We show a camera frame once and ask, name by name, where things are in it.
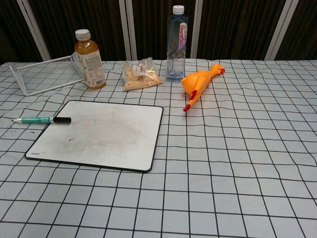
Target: plastic bag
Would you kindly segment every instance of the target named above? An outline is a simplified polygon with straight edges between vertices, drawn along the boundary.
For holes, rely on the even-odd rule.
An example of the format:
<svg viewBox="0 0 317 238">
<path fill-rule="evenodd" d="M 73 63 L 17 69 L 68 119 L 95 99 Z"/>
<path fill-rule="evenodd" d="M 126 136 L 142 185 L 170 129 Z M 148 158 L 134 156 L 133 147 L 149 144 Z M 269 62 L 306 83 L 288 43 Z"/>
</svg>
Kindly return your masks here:
<svg viewBox="0 0 317 238">
<path fill-rule="evenodd" d="M 124 62 L 124 91 L 152 87 L 163 82 L 154 69 L 152 57 L 141 60 L 139 65 Z"/>
</svg>

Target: small whiteboard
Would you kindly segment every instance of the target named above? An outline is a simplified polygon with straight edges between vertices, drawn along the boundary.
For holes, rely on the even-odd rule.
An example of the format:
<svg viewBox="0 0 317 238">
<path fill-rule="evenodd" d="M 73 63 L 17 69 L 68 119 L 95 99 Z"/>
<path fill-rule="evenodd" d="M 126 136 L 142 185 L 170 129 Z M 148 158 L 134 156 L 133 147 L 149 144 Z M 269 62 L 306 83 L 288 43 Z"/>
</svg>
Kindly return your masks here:
<svg viewBox="0 0 317 238">
<path fill-rule="evenodd" d="M 26 152 L 27 159 L 148 172 L 152 168 L 163 108 L 69 101 Z"/>
</svg>

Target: white wire basket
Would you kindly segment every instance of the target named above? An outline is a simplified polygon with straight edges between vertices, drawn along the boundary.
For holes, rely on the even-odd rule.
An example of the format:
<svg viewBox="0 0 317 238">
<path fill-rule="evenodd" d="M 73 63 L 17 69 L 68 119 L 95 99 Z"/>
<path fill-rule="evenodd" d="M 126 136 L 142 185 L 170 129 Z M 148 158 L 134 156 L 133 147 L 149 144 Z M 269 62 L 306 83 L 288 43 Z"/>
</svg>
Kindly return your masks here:
<svg viewBox="0 0 317 238">
<path fill-rule="evenodd" d="M 9 67 L 23 94 L 32 96 L 84 80 L 78 65 L 73 53 L 71 56 L 22 67 Z"/>
</svg>

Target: black curtain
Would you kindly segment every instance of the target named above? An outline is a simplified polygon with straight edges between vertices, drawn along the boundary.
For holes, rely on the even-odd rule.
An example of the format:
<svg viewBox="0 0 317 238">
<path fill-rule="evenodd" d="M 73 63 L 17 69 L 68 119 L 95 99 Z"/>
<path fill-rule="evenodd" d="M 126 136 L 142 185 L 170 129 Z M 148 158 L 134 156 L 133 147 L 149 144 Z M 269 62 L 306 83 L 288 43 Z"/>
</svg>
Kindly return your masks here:
<svg viewBox="0 0 317 238">
<path fill-rule="evenodd" d="M 174 5 L 185 6 L 188 16 L 186 57 L 190 57 L 195 0 L 132 0 L 135 40 L 138 59 L 152 56 L 165 60 L 167 52 L 167 18 Z"/>
<path fill-rule="evenodd" d="M 29 0 L 52 59 L 74 52 L 75 30 L 89 29 L 102 60 L 126 60 L 118 0 Z"/>
<path fill-rule="evenodd" d="M 0 1 L 0 22 L 0 64 L 42 61 L 17 1 Z"/>
<path fill-rule="evenodd" d="M 285 0 L 206 0 L 197 58 L 264 60 Z"/>
<path fill-rule="evenodd" d="M 275 60 L 317 60 L 317 1 L 300 0 Z"/>
</svg>

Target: dry erase marker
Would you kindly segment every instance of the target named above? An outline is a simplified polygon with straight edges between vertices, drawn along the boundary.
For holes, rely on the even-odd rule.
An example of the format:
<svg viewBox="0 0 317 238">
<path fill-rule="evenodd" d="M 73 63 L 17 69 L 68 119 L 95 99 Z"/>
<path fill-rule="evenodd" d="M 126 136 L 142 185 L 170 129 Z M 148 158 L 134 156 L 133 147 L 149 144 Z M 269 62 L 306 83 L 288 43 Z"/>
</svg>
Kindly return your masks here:
<svg viewBox="0 0 317 238">
<path fill-rule="evenodd" d="M 12 119 L 12 121 L 17 123 L 70 123 L 71 118 L 18 118 Z"/>
</svg>

